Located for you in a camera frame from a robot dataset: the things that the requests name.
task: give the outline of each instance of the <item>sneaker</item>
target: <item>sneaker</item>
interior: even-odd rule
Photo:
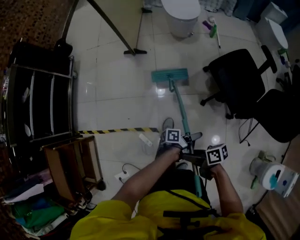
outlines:
[[[162,129],[165,131],[167,128],[174,128],[174,120],[172,118],[164,120]]]
[[[179,163],[176,166],[176,169],[182,169],[182,170],[186,170],[188,168],[188,164],[187,163]]]

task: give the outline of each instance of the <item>chair wheel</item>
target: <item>chair wheel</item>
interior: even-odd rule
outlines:
[[[100,191],[104,191],[106,189],[106,184],[103,180],[98,183],[97,189]]]
[[[200,105],[205,106],[206,101],[205,100],[201,100]]]
[[[226,113],[226,118],[227,119],[233,119],[233,115],[229,114],[229,113]]]
[[[210,70],[210,69],[208,68],[208,66],[206,66],[206,67],[203,68],[203,71],[204,71],[205,73],[207,73],[209,70]]]

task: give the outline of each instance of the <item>black office chair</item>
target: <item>black office chair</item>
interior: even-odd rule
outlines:
[[[276,89],[268,91],[249,109],[248,116],[258,123],[252,128],[252,121],[250,122],[248,134],[240,143],[245,141],[258,124],[280,143],[287,143],[300,133],[299,102],[292,95]],[[239,114],[235,118],[243,119]]]
[[[261,74],[269,67],[273,73],[277,72],[275,61],[267,46],[263,45],[262,51],[267,60],[259,69],[247,49],[230,52],[204,67],[204,72],[210,71],[220,92],[202,100],[200,104],[204,106],[215,98],[228,105],[230,114],[227,114],[226,118],[232,119],[236,113],[247,114],[245,109],[251,108],[265,93]]]

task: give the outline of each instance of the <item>chair armrest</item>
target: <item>chair armrest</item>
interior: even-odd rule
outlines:
[[[261,65],[261,67],[258,69],[259,74],[262,74],[264,71],[266,71],[269,67],[271,67],[272,72],[277,72],[277,66],[273,59],[273,56],[266,45],[262,45],[262,51],[264,55],[266,56],[267,60]]]

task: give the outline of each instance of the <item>teal mop head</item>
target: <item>teal mop head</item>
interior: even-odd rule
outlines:
[[[161,83],[161,82],[169,81],[170,79],[173,81],[188,80],[188,69],[180,68],[180,69],[153,71],[151,73],[151,77],[153,83]]]

